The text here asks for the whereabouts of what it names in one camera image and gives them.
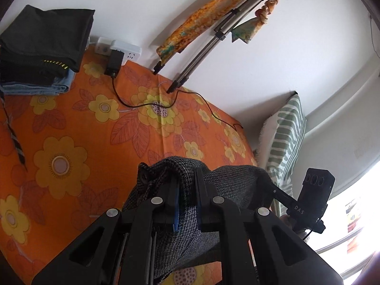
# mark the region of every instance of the black cable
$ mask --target black cable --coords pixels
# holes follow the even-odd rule
[[[377,53],[377,51],[376,51],[376,49],[375,49],[375,45],[374,45],[374,36],[373,36],[373,34],[372,34],[372,16],[371,16],[371,15],[369,16],[369,24],[370,24],[370,26],[371,26],[371,40],[372,40],[372,47],[374,48],[374,51],[375,51],[377,57],[380,59],[380,56],[379,56],[379,54]]]
[[[307,234],[307,235],[306,235],[306,236],[303,238],[303,241],[305,241],[305,240],[306,240],[306,238],[307,238],[307,237],[309,237],[309,235],[310,235],[312,232],[313,232],[313,231],[312,231],[312,230],[310,230],[310,231],[309,231],[309,233],[308,233],[308,234]]]
[[[161,105],[161,104],[155,104],[155,103],[146,103],[146,104],[141,104],[141,105],[137,105],[137,106],[131,106],[131,105],[128,105],[128,104],[126,104],[125,102],[123,102],[123,100],[121,99],[121,97],[117,94],[117,92],[116,92],[116,88],[115,88],[115,82],[114,82],[114,81],[115,81],[115,78],[114,78],[114,77],[111,77],[111,78],[112,78],[112,87],[113,87],[113,89],[114,89],[114,91],[115,91],[115,95],[116,95],[117,99],[119,100],[119,102],[122,103],[125,107],[128,107],[128,108],[140,108],[140,107],[143,107],[143,106],[152,105],[152,106],[157,106],[157,107],[160,107],[160,108],[166,108],[166,109],[169,109],[169,108],[172,108],[172,107],[174,106],[174,104],[176,103],[177,98],[178,98],[178,93],[179,93],[179,92],[187,93],[187,94],[196,94],[196,95],[200,96],[200,97],[204,100],[204,102],[206,103],[207,107],[209,108],[209,110],[210,110],[212,116],[213,116],[215,119],[217,119],[217,120],[219,120],[219,121],[221,121],[221,122],[224,122],[225,124],[227,124],[227,125],[229,125],[230,127],[232,127],[235,131],[237,131],[235,125],[238,125],[238,126],[240,126],[241,128],[243,128],[243,127],[242,127],[240,124],[238,124],[238,123],[235,123],[235,124],[232,124],[232,125],[231,125],[231,124],[225,122],[224,120],[218,118],[217,116],[215,116],[214,113],[212,112],[212,109],[211,109],[210,105],[207,103],[207,101],[204,99],[204,97],[203,97],[202,95],[200,95],[199,93],[197,93],[197,92],[186,92],[186,91],[183,91],[183,90],[177,90],[176,97],[174,98],[173,103],[172,103],[171,105],[169,105],[169,106],[164,106],[164,105]]]

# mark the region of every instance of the stack of folded clothes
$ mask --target stack of folded clothes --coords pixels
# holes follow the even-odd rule
[[[26,5],[0,35],[6,95],[58,95],[70,89],[86,50],[94,10],[43,11]]]

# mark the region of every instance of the pillow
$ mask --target pillow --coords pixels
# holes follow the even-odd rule
[[[297,162],[305,137],[306,118],[297,92],[263,125],[256,155],[257,164],[264,168],[286,194],[293,196],[290,176]],[[278,201],[272,206],[277,216],[286,213],[286,207]]]

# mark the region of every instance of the striped strap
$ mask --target striped strap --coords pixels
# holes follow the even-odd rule
[[[18,141],[16,133],[14,132],[13,128],[9,124],[9,116],[8,116],[8,113],[6,112],[6,109],[5,109],[4,89],[3,89],[3,86],[1,84],[1,79],[0,79],[0,98],[1,98],[1,102],[3,104],[3,109],[5,112],[6,125],[8,127],[9,132],[11,133],[11,138],[13,140],[14,147],[16,148],[17,154],[19,156],[20,163],[25,166],[25,156],[24,156],[24,153],[22,152],[20,142]]]

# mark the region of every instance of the metal screw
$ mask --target metal screw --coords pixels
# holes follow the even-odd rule
[[[258,212],[260,215],[264,216],[264,217],[266,217],[266,216],[269,214],[269,210],[268,210],[266,207],[261,207],[261,208],[259,208],[259,209],[257,210],[257,212]]]
[[[115,217],[115,216],[117,216],[118,213],[119,212],[115,208],[107,210],[107,216],[109,216],[109,217]]]
[[[161,204],[161,203],[163,202],[163,200],[162,200],[161,197],[153,197],[153,198],[151,199],[151,202],[152,202],[152,204],[154,204],[154,205],[159,205],[159,204]]]
[[[221,196],[215,196],[212,201],[216,204],[222,204],[224,202],[224,198]]]

